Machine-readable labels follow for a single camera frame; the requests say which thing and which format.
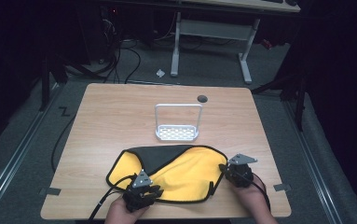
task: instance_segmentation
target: white metal basket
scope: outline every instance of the white metal basket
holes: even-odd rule
[[[158,110],[161,107],[196,107],[199,109],[196,124],[159,124]],[[156,137],[161,141],[194,141],[199,135],[202,105],[198,104],[158,104],[155,105]]]

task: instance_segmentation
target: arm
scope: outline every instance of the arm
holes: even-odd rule
[[[126,203],[122,197],[117,198],[109,206],[108,214],[106,215],[105,224],[134,224],[137,219],[145,213],[149,207],[129,212],[126,208]]]
[[[254,175],[254,183],[265,190],[262,181],[257,175]],[[257,224],[277,223],[277,220],[268,210],[266,200],[259,189],[253,185],[248,188],[236,188],[232,185],[232,189],[237,194],[243,207],[253,215]]]

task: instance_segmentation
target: wooden table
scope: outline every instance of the wooden table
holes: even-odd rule
[[[272,214],[287,217],[291,208],[281,183],[265,131],[251,92],[244,88],[90,84],[62,153],[51,188],[60,195],[48,195],[42,207],[45,219],[87,219],[96,203],[108,191],[105,177],[123,149],[176,143],[159,142],[155,135],[155,105],[202,104],[199,137],[194,145],[208,145],[228,158],[237,153],[258,159],[250,166],[268,189]],[[110,196],[96,218],[105,218]],[[223,179],[216,193],[204,203],[155,203],[143,218],[230,218],[249,214]]]

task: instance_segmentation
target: white desk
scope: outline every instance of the white desk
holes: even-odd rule
[[[182,2],[212,4],[224,7],[243,7],[255,10],[271,10],[287,13],[300,11],[300,7],[291,7],[285,2],[280,4],[261,0],[183,0]],[[254,20],[252,26],[248,26],[209,21],[181,20],[181,13],[178,12],[175,28],[175,45],[172,53],[171,76],[178,76],[180,35],[199,35],[246,41],[246,45],[242,50],[242,53],[239,54],[239,62],[245,83],[251,84],[252,79],[248,69],[247,57],[250,52],[251,45],[254,42],[254,36],[256,35],[259,22],[260,20],[256,19]]]

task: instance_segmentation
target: finger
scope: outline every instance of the finger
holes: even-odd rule
[[[132,214],[138,218],[138,217],[141,217],[148,209],[149,209],[149,206],[143,207],[141,209],[135,210],[134,212],[132,212]]]
[[[125,200],[123,200],[122,196],[116,198],[112,204],[126,205]]]

